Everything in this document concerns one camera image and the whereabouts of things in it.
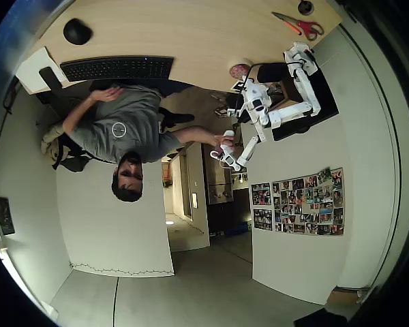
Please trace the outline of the person's right hand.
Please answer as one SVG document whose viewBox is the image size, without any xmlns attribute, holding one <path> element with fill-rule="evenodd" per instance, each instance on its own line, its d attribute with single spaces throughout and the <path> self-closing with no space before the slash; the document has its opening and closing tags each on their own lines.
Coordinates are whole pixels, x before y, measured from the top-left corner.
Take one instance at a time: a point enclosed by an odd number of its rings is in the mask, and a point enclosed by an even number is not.
<svg viewBox="0 0 409 327">
<path fill-rule="evenodd" d="M 211 134 L 211 138 L 207 142 L 207 144 L 213 146 L 216 151 L 221 150 L 222 146 L 227 146 L 229 148 L 232 148 L 234 146 L 234 137 Z"/>
</svg>

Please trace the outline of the person's left hand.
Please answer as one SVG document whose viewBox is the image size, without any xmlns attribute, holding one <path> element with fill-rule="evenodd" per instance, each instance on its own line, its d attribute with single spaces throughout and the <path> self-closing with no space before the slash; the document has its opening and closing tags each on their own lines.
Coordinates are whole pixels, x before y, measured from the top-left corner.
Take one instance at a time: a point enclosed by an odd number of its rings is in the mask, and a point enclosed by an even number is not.
<svg viewBox="0 0 409 327">
<path fill-rule="evenodd" d="M 95 90 L 90 94 L 90 98 L 95 102 L 111 102 L 123 92 L 121 87 L 110 87 L 106 90 Z"/>
</svg>

